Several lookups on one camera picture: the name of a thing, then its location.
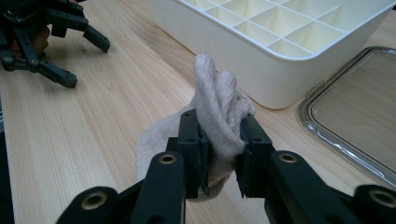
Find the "grid compartment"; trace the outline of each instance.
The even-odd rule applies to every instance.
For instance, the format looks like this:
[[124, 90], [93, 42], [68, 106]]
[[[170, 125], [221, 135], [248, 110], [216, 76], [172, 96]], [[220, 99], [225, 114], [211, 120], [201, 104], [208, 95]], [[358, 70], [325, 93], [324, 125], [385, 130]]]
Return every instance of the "grid compartment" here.
[[186, 2], [201, 10], [207, 10], [215, 6], [215, 4], [207, 0], [186, 0]]
[[268, 46], [280, 38], [278, 35], [274, 35], [272, 32], [262, 29], [262, 27], [251, 21], [244, 21], [235, 26], [235, 29], [264, 46]]
[[243, 20], [243, 18], [237, 16], [236, 14], [230, 12], [223, 7], [214, 7], [212, 9], [209, 9], [207, 11], [207, 14], [230, 26], [235, 26], [237, 23]]
[[157, 24], [206, 52], [260, 105], [291, 105], [356, 55], [396, 0], [151, 0]]
[[274, 7], [275, 4], [265, 0], [234, 0], [222, 6], [244, 18], [250, 18]]
[[308, 24], [310, 20], [284, 7], [275, 7], [253, 17], [251, 21], [277, 35], [287, 35]]
[[321, 22], [313, 21], [286, 38], [313, 53], [317, 53], [340, 38], [344, 32]]
[[327, 0], [290, 0], [282, 6], [300, 12], [308, 17], [317, 18], [340, 6], [339, 1]]

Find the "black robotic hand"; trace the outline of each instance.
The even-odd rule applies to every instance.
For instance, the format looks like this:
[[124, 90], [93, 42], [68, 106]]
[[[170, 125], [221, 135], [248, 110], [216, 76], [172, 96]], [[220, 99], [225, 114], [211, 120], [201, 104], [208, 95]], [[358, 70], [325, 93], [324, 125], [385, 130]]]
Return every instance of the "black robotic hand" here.
[[67, 29], [84, 32], [84, 37], [103, 52], [108, 39], [89, 25], [78, 0], [6, 0], [0, 6], [0, 58], [7, 71], [40, 73], [66, 88], [74, 88], [77, 77], [51, 62], [41, 63], [32, 43], [37, 32], [51, 24], [51, 35], [64, 38]]

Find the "black mechanical part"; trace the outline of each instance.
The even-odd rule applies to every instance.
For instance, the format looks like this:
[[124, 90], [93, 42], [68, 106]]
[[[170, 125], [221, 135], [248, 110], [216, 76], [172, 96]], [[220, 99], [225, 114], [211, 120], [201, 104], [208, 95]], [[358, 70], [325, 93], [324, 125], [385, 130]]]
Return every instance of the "black mechanical part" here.
[[95, 187], [80, 193], [58, 219], [58, 224], [104, 223], [118, 203], [117, 192], [108, 187]]
[[157, 154], [148, 168], [130, 223], [184, 223], [184, 177], [183, 156], [172, 151]]
[[[242, 196], [265, 198], [264, 209], [271, 223], [395, 223], [396, 191], [367, 185], [357, 187], [354, 196], [349, 196], [328, 187], [303, 157], [275, 151], [251, 115], [241, 123], [241, 138], [246, 147], [237, 158], [239, 188]], [[81, 202], [91, 193], [88, 190], [77, 196], [58, 223], [184, 223], [187, 192], [194, 198], [202, 183], [207, 188], [207, 175], [201, 175], [207, 173], [207, 166], [198, 164], [207, 163], [203, 155], [208, 150], [210, 143], [195, 111], [187, 111], [180, 118], [179, 136], [169, 138], [166, 151], [152, 159], [146, 179], [119, 195], [112, 194], [111, 202], [117, 203], [106, 207], [108, 213], [75, 211], [82, 209]], [[71, 219], [76, 214], [80, 217]], [[97, 216], [97, 222], [90, 222], [91, 216]]]
[[209, 195], [207, 185], [207, 153], [209, 142], [205, 132], [199, 125], [194, 111], [187, 111], [180, 117], [178, 137], [175, 138], [176, 146], [168, 147], [180, 153], [185, 161], [186, 172], [186, 197], [194, 199], [198, 197], [198, 188]]
[[[0, 4], [0, 24], [0, 57], [6, 71], [38, 72], [66, 88], [75, 88], [77, 77], [51, 62], [40, 62], [31, 42], [37, 29], [51, 24], [51, 35], [58, 37], [65, 37], [67, 29], [81, 31], [103, 52], [110, 48], [109, 40], [89, 25], [83, 7], [68, 0], [7, 1]], [[12, 55], [13, 40], [17, 40], [22, 58]]]

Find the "plastic tray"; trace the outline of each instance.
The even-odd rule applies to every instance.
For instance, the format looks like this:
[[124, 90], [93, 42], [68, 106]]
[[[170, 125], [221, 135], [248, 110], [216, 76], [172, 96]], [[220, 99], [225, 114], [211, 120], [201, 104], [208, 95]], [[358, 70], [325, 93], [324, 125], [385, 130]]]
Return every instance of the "plastic tray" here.
[[309, 132], [394, 189], [395, 71], [395, 49], [364, 49], [300, 106]]
[[259, 104], [291, 105], [356, 55], [393, 0], [151, 0], [158, 25]]

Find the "wood grain surface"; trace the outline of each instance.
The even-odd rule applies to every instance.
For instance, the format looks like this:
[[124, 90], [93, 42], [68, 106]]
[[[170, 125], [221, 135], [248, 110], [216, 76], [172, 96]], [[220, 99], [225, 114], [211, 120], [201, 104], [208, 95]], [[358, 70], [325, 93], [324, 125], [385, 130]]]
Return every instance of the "wood grain surface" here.
[[312, 106], [314, 120], [396, 172], [396, 56], [372, 50]]
[[[139, 134], [188, 104], [194, 93], [194, 55], [157, 27], [150, 1], [82, 5], [111, 47], [105, 54], [76, 31], [49, 39], [45, 60], [76, 74], [75, 89], [39, 74], [0, 70], [16, 223], [55, 223], [85, 189], [108, 186], [121, 192], [132, 186]], [[395, 24], [392, 11], [367, 45], [396, 48]], [[360, 184], [376, 183], [303, 129], [302, 100], [283, 110], [256, 105], [256, 119], [276, 149], [301, 154], [327, 184], [348, 194]], [[187, 203], [186, 221], [268, 223], [263, 204], [263, 199], [242, 199], [233, 175], [218, 198]]]

